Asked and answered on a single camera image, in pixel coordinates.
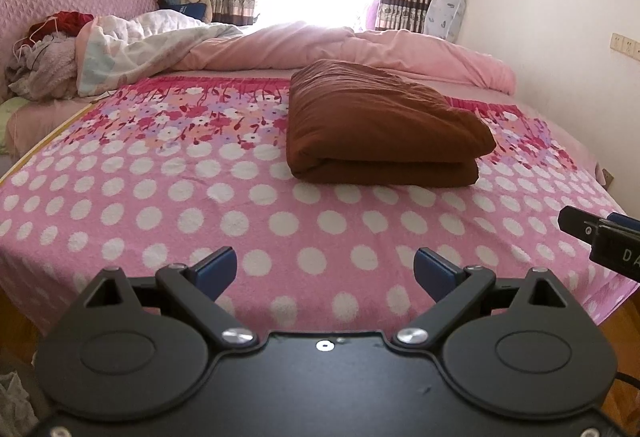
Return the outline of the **grey red clothes heap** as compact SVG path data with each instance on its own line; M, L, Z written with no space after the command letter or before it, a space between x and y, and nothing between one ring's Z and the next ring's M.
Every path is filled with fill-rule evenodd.
M11 96L29 101L77 96L76 38L92 14L60 11L32 24L12 47L6 66Z

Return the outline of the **beige wall socket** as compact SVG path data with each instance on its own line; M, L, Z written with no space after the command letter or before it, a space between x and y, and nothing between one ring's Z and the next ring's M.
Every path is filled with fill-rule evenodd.
M640 60L640 41L628 38L619 33L612 33L610 49L627 58Z

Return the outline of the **pink floral dotted blanket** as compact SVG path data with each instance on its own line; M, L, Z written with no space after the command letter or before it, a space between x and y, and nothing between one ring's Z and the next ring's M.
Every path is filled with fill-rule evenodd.
M551 269L594 321L637 288L593 264L559 210L616 203L547 123L451 98L496 151L469 188L318 186L285 160L288 82L157 77L119 90L25 156L1 186L1 286L48 331L103 268L149 277L222 246L238 274L221 306L258 332L393 332L431 306L420 247L519 278Z

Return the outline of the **white floral quilt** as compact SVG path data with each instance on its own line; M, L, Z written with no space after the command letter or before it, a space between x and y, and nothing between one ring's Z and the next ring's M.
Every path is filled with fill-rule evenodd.
M98 16L75 39L76 89L81 98L133 84L168 70L207 39L235 38L232 24L189 18L174 10L156 10L125 20Z

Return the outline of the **white patterned pillow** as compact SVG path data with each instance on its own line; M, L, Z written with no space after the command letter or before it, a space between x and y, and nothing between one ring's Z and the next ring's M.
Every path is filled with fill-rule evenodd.
M431 0L426 12L424 34L457 41L465 14L465 0Z

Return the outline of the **pink duvet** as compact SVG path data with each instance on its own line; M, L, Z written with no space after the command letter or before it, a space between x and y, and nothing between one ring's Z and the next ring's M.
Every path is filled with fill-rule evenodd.
M514 72L504 62L442 38L408 30L277 25L235 38L206 39L174 71L294 70L319 60L346 61L422 75L439 82L491 89L512 96Z

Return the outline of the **pink bed sheet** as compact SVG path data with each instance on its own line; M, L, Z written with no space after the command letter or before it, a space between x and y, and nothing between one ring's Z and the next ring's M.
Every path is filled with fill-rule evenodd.
M198 77L232 77L232 78L270 78L290 79L293 71L245 71L245 72L172 72L169 77L198 76ZM552 137L559 142L570 157L590 175L596 178L603 188L607 188L604 170L589 149L582 142L575 139L561 126L551 119L545 118L540 112L524 102L496 90L478 88L474 86L451 84L451 82L436 82L424 76L399 73L403 79L420 82L420 84L437 90L444 96L464 100L475 100L486 103L516 105L525 115L544 120L551 130ZM70 100L51 100L47 102L28 101L8 119L1 121L1 174L7 172L14 163L32 149L39 141L51 134L56 127L61 126L67 119L80 113L96 98L79 98Z

